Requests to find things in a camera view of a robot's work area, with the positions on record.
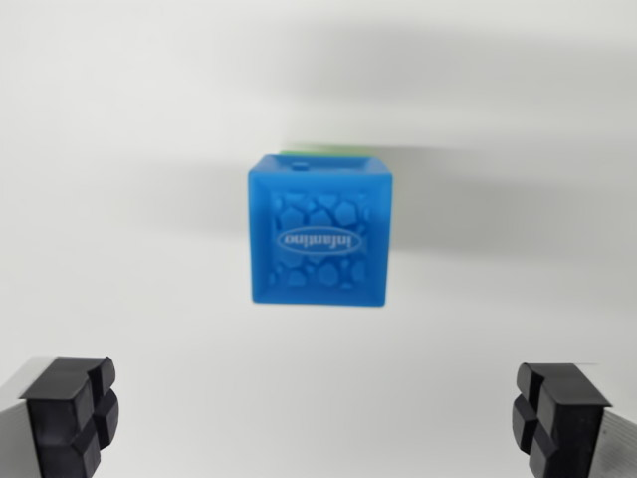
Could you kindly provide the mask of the silver black-tipped gripper right finger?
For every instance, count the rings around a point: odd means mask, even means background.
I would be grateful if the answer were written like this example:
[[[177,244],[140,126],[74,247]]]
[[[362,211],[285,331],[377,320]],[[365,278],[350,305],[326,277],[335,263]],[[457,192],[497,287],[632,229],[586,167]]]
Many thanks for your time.
[[[636,372],[524,362],[512,410],[517,447],[539,478],[636,475]]]

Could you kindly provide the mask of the silver black-tipped gripper left finger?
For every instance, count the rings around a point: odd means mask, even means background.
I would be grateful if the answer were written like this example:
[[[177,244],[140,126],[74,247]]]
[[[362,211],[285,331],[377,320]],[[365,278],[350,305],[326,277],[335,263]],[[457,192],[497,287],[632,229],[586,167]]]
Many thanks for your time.
[[[29,358],[1,385],[1,475],[94,476],[118,426],[115,377],[109,357]]]

